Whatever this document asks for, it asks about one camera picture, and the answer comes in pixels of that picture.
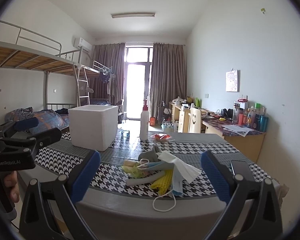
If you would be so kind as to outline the person's left hand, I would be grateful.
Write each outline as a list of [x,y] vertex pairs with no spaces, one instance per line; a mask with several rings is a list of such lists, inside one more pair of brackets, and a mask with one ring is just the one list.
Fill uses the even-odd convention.
[[20,200],[20,190],[18,185],[18,176],[16,171],[12,171],[5,176],[3,180],[0,178],[1,185],[4,185],[4,193],[7,190],[7,196],[13,203]]

